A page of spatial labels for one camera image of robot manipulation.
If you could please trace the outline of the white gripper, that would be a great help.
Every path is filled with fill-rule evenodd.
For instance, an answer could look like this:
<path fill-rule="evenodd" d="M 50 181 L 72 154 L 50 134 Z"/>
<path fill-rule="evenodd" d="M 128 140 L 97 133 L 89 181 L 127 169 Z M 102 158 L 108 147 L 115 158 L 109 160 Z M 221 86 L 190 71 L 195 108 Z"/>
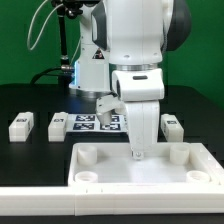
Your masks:
<path fill-rule="evenodd" d="M 144 158 L 158 138 L 159 101 L 165 94 L 162 70 L 115 70 L 112 80 L 124 105 L 132 157 Z"/>

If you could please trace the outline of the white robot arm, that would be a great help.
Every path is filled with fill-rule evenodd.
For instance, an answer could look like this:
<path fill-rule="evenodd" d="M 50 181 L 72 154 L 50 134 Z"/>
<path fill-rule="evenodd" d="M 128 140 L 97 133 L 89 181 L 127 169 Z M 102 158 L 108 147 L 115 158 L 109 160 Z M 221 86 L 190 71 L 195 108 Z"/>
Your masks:
<path fill-rule="evenodd" d="M 186 0 L 98 0 L 83 3 L 81 54 L 70 91 L 95 98 L 103 125 L 112 112 L 127 122 L 132 156 L 139 160 L 157 142 L 159 101 L 164 98 L 163 54 L 191 32 Z"/>

